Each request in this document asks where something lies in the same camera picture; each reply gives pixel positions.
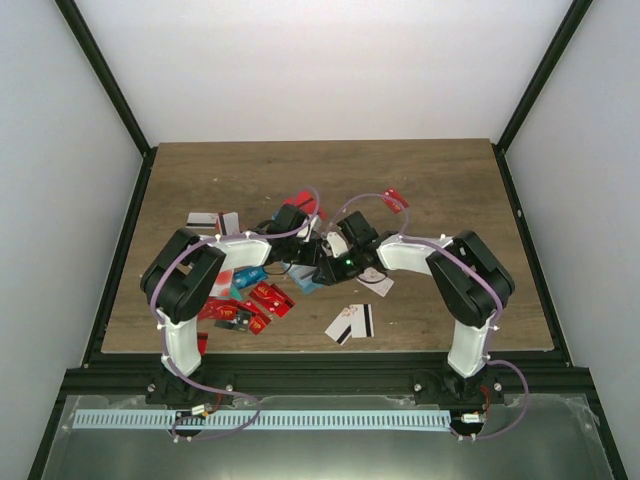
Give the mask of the teal card holder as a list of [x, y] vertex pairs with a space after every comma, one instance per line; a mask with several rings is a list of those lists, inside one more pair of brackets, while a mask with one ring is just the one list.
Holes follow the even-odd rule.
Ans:
[[282, 263], [282, 266], [285, 269], [285, 273], [293, 279], [303, 293], [310, 294], [314, 290], [322, 288], [321, 284], [313, 281], [315, 267], [288, 263]]

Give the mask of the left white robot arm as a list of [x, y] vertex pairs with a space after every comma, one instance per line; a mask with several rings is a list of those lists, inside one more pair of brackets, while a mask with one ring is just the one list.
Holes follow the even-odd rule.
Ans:
[[197, 315], [219, 274], [273, 262], [292, 264], [308, 244], [320, 220], [320, 206], [307, 213], [284, 204], [265, 226], [236, 234], [200, 236], [176, 230], [140, 280], [162, 336], [161, 363], [173, 375], [170, 393], [181, 403], [196, 402], [204, 392], [203, 377], [194, 372], [202, 356], [197, 341]]

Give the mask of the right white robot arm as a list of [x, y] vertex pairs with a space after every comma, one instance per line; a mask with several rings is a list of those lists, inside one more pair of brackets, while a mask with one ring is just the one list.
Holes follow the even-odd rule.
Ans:
[[336, 231], [320, 236], [314, 260], [313, 281], [325, 286], [352, 280], [368, 268], [431, 277], [455, 320], [445, 393], [465, 403], [479, 392], [477, 374], [490, 361], [489, 341], [515, 282], [477, 233], [438, 238], [378, 233], [357, 211], [339, 221]]

